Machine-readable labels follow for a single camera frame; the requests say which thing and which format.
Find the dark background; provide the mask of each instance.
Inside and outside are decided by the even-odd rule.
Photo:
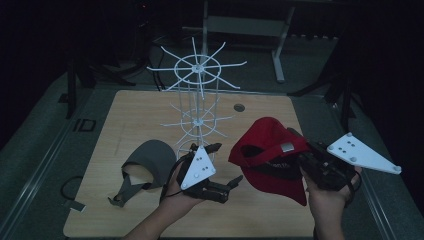
[[[241,1],[230,1],[232,8],[215,5],[215,11],[225,15],[244,9],[241,14],[261,17],[255,4],[262,3],[243,2],[244,8],[238,8]],[[354,92],[361,97],[393,161],[402,166],[402,178],[423,212],[420,183],[424,164],[419,136],[424,132],[420,119],[424,106],[424,9],[417,0],[335,1],[361,6],[349,8],[307,2],[284,2],[300,9],[293,17],[290,33],[340,37],[324,73],[352,77]],[[190,11],[201,8],[201,1],[194,0],[119,4],[102,0],[2,0],[0,147],[19,128],[49,85],[66,72],[70,56],[78,53],[108,65],[117,65],[118,57],[133,58],[134,51],[143,58],[148,53],[145,44],[150,37],[149,27],[160,26],[178,41],[182,25],[201,26],[201,11]],[[324,10],[317,9],[336,14],[326,14],[334,18],[324,17]],[[130,43],[134,43],[138,31],[141,37],[136,40],[140,43],[137,46],[143,47],[135,49]],[[95,79],[83,82],[87,87],[94,84]]]

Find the wooden tabletop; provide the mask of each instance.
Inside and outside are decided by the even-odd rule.
[[[185,135],[181,126],[161,125],[180,122],[178,96],[177,92],[127,90],[116,94],[75,199],[86,208],[70,212],[64,226],[66,236],[122,237],[157,207],[160,188],[139,192],[123,208],[112,206],[107,198],[117,194],[123,181],[121,166],[142,143],[158,139],[178,151],[176,143]],[[186,94],[181,96],[183,102],[188,102]],[[205,99],[205,108],[209,108],[215,94],[206,94]],[[235,111],[235,104],[242,104],[245,110]],[[255,120],[274,117],[301,132],[292,102],[286,96],[221,93],[216,116],[225,119],[217,121],[216,131],[205,140],[222,143],[214,159],[217,173],[210,177],[221,184],[242,174],[238,166],[228,162],[228,156]],[[162,237],[312,236],[313,227],[309,206],[258,191],[243,179],[225,204],[199,204]]]

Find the red fabric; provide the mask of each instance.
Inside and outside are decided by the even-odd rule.
[[[284,153],[281,144],[291,143],[293,151]],[[256,156],[246,157],[242,149],[249,146],[258,147],[264,151]],[[309,151],[306,140],[287,130],[277,119],[263,117],[256,120],[247,132],[231,149],[228,161],[241,167],[249,183],[259,191],[274,193],[289,197],[299,204],[306,206],[306,194],[302,177],[295,180],[277,178],[256,171],[250,167],[264,164],[275,157],[284,157]]]

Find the dark floor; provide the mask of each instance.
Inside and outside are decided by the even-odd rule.
[[[162,45],[165,40],[160,39],[157,44]],[[190,46],[190,41],[187,38],[185,46]],[[284,95],[313,83],[336,43],[327,39],[288,39],[281,57],[287,79],[284,84],[275,81],[269,50],[228,46],[217,59],[221,64],[248,62],[222,75],[240,86],[240,91]],[[192,54],[190,47],[165,46],[178,56]],[[153,47],[150,58],[154,66],[159,64],[161,56],[161,50]],[[174,63],[174,58],[165,55],[161,66],[172,67]],[[175,81],[172,74],[160,76],[166,86]],[[69,120],[65,119],[66,104],[58,103],[66,92],[66,75],[57,79],[1,151],[2,239],[66,239],[62,229],[70,210],[63,206],[66,199],[60,189],[66,180],[84,175],[115,93],[120,89],[156,90],[152,74],[146,70],[125,77],[137,83],[135,87],[123,87],[100,75],[97,77],[99,82],[94,89],[78,86],[78,108]],[[339,122],[340,104],[328,104],[323,99],[327,88],[292,100],[304,135],[312,140],[332,142],[344,131]],[[349,119],[350,131],[390,159],[370,119],[355,102],[351,109],[355,118]],[[78,119],[96,120],[96,128],[93,132],[74,131]],[[423,218],[400,176],[365,170],[363,178],[364,184],[354,203],[345,211],[346,238],[424,239]],[[74,181],[69,193],[75,194],[77,189],[78,182]]]

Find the small black circle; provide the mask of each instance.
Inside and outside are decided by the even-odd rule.
[[[234,110],[236,110],[237,112],[243,112],[245,109],[246,108],[241,103],[234,104]]]

